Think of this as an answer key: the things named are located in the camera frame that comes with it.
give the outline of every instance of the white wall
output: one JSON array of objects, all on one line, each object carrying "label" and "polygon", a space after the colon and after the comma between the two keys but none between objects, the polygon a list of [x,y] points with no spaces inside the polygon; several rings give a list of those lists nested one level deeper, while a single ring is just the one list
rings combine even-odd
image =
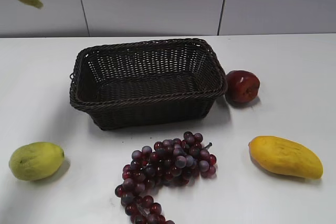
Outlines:
[{"label": "white wall", "polygon": [[223,0],[83,0],[91,36],[216,35]]},{"label": "white wall", "polygon": [[87,36],[80,0],[41,0],[42,9],[0,0],[0,37]]},{"label": "white wall", "polygon": [[221,35],[335,33],[336,0],[226,0]]}]

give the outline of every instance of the yellow mango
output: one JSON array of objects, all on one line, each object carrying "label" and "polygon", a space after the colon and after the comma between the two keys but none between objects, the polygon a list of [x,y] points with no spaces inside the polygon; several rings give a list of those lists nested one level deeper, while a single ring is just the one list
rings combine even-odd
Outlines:
[{"label": "yellow mango", "polygon": [[251,157],[269,172],[310,179],[322,177],[320,159],[301,144],[276,136],[258,136],[248,146]]}]

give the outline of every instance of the woven basket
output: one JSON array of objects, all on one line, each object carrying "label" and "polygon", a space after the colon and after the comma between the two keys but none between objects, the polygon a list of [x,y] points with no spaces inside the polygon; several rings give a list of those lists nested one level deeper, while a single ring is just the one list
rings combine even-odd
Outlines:
[{"label": "woven basket", "polygon": [[70,77],[70,104],[102,130],[203,118],[227,89],[216,54],[201,39],[90,47]]}]

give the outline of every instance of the bunch of grapes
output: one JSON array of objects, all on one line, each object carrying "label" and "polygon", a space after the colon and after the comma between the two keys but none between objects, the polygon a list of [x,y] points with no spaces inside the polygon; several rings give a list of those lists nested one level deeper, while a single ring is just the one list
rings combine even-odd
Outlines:
[{"label": "bunch of grapes", "polygon": [[145,191],[162,184],[183,186],[199,175],[209,178],[216,173],[216,156],[207,150],[212,143],[204,147],[201,133],[188,131],[183,137],[182,141],[175,138],[156,142],[154,152],[150,146],[134,151],[131,164],[123,168],[124,182],[116,187],[115,195],[121,198],[133,224],[174,224],[165,220],[161,205],[152,196],[141,197]]}]

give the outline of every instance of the grape stem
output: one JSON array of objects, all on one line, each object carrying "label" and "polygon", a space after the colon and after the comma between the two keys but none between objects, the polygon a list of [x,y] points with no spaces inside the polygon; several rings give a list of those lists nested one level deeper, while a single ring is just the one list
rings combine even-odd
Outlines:
[{"label": "grape stem", "polygon": [[209,149],[212,146],[212,143],[210,142],[206,147],[204,147],[204,149]]},{"label": "grape stem", "polygon": [[137,209],[139,210],[139,212],[145,216],[146,218],[148,217],[148,214],[145,212],[145,210],[139,205],[137,204]]}]

